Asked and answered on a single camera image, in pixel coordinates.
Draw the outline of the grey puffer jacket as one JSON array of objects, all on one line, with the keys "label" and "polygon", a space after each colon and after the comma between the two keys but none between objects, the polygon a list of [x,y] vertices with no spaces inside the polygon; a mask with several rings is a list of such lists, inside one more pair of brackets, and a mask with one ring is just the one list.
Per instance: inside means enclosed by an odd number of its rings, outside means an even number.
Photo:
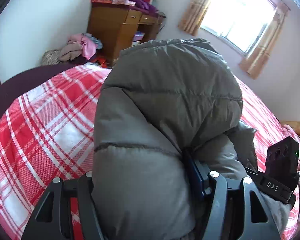
[{"label": "grey puffer jacket", "polygon": [[[191,198],[187,155],[225,178],[251,178],[254,130],[242,108],[234,75],[206,40],[123,50],[94,121],[91,197],[104,239],[195,239],[203,206]],[[281,237],[291,205],[259,192]]]}]

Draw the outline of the pink clothes pile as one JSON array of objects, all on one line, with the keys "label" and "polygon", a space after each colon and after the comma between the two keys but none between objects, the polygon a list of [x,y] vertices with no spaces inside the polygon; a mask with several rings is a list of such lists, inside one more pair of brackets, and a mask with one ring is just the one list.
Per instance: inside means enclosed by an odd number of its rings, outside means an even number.
[{"label": "pink clothes pile", "polygon": [[86,60],[90,60],[97,52],[102,49],[102,42],[90,33],[79,33],[71,35],[67,44],[59,50],[59,61],[73,61],[80,55]]}]

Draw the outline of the pink floral pillow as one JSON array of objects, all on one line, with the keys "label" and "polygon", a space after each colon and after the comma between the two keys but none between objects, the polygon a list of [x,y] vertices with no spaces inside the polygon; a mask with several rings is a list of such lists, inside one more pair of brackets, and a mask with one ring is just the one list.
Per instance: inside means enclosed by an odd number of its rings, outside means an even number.
[{"label": "pink floral pillow", "polygon": [[283,124],[282,129],[286,137],[291,137],[290,142],[292,145],[293,155],[298,159],[297,170],[300,171],[300,137],[296,134],[294,129],[287,124]]}]

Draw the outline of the red white plaid bedsheet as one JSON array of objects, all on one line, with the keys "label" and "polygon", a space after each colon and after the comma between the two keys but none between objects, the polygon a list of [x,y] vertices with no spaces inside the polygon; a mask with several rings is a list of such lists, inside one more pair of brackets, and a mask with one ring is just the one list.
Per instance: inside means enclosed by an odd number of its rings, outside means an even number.
[{"label": "red white plaid bedsheet", "polygon": [[[53,178],[78,179],[92,172],[96,107],[111,70],[87,63],[63,71],[19,96],[0,118],[0,225],[10,239],[22,239]],[[241,122],[254,130],[253,172],[265,172],[268,147],[286,136],[267,107],[236,81],[243,99]],[[300,224],[299,184],[294,194],[280,239],[293,238]],[[77,199],[70,203],[74,239],[84,239]]]}]

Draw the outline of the right beige curtain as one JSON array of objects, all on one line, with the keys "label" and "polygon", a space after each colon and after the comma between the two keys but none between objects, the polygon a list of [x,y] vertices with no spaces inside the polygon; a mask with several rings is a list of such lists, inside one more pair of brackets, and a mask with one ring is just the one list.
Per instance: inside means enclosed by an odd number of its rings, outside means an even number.
[{"label": "right beige curtain", "polygon": [[271,22],[267,25],[261,38],[253,47],[252,51],[240,62],[239,67],[252,79],[256,80],[266,66],[271,52],[281,34],[289,9],[287,5],[280,2]]}]

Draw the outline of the beige curtain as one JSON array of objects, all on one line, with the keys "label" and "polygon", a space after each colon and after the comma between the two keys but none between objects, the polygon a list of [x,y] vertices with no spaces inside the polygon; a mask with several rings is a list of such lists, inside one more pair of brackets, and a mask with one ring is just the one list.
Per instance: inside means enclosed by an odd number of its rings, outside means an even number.
[{"label": "beige curtain", "polygon": [[179,21],[178,28],[189,35],[196,36],[209,4],[210,0],[192,0]]},{"label": "beige curtain", "polygon": [[266,66],[271,52],[281,34],[289,9],[287,5],[280,2],[271,22],[267,25],[261,38],[253,47],[252,51],[240,62],[239,67],[252,79],[256,80]]}]

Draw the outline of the patterned bag on floor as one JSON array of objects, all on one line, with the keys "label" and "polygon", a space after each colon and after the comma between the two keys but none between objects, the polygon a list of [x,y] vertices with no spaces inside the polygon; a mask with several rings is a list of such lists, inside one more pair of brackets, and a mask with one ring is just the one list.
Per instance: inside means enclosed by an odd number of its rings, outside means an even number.
[{"label": "patterned bag on floor", "polygon": [[48,50],[44,53],[41,60],[42,66],[51,66],[62,63],[61,60],[59,60],[59,50]]}]

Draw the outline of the left beige curtain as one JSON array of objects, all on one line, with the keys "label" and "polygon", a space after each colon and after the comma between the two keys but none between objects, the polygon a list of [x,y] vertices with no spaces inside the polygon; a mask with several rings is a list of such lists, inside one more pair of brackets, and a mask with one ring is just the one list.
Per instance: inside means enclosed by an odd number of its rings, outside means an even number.
[{"label": "left beige curtain", "polygon": [[178,28],[189,35],[196,36],[209,4],[210,0],[192,0],[179,21]]}]

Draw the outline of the stacked books in desk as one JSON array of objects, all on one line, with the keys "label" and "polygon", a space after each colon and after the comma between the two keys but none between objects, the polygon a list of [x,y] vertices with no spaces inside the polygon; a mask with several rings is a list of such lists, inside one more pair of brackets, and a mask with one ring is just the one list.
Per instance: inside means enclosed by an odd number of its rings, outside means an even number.
[{"label": "stacked books in desk", "polygon": [[134,37],[133,37],[133,40],[132,40],[132,46],[140,44],[143,37],[144,37],[144,35],[145,35],[144,33],[140,32],[140,31],[137,31],[134,34]]}]

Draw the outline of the wooden desk cabinet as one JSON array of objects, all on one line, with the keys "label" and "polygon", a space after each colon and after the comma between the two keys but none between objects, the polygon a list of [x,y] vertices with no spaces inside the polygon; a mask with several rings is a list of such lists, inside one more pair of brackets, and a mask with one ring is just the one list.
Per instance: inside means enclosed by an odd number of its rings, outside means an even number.
[{"label": "wooden desk cabinet", "polygon": [[135,34],[144,34],[141,43],[156,39],[166,16],[137,7],[91,0],[87,33],[99,39],[101,55],[113,66],[122,50],[132,46]]}]

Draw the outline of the flat red box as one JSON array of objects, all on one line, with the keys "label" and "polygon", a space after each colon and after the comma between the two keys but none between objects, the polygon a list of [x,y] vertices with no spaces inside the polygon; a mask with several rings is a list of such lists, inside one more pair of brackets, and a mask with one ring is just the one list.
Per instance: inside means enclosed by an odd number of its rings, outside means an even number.
[{"label": "flat red box", "polygon": [[135,6],[135,2],[129,0],[90,0],[91,3],[101,3],[101,4],[114,4],[114,5],[126,5]]}]

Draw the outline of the window with white frame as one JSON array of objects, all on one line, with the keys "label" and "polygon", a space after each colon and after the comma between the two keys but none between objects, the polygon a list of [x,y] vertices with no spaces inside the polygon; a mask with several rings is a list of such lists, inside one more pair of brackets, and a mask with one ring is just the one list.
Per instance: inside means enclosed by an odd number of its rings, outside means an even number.
[{"label": "window with white frame", "polygon": [[271,22],[275,8],[271,0],[210,0],[200,27],[248,54]]}]

